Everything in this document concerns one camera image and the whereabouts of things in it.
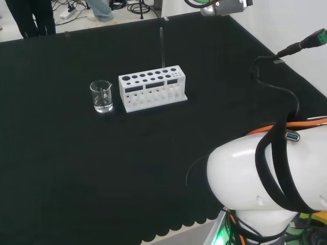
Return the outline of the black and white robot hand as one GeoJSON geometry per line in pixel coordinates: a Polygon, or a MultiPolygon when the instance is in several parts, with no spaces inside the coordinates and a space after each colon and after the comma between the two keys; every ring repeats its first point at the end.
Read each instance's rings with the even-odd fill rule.
{"type": "Polygon", "coordinates": [[[203,16],[224,16],[234,13],[241,13],[247,7],[253,5],[253,0],[222,0],[214,1],[208,7],[200,10],[203,16]]]}

